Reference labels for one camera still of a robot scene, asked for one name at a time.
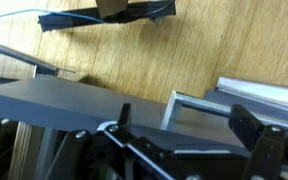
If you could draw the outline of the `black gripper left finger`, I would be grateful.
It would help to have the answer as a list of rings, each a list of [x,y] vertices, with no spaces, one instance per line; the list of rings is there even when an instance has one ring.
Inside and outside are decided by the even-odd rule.
[[[118,146],[124,156],[125,178],[136,180],[137,176],[150,175],[158,180],[175,180],[172,173],[174,158],[145,137],[135,137],[130,131],[131,105],[122,106],[118,121],[108,125],[104,133]]]

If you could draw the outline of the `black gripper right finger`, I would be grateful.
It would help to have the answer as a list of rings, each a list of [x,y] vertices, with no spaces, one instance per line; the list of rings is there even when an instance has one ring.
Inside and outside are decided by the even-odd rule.
[[[229,127],[250,152],[244,180],[279,180],[285,151],[286,131],[265,126],[241,105],[233,105]]]

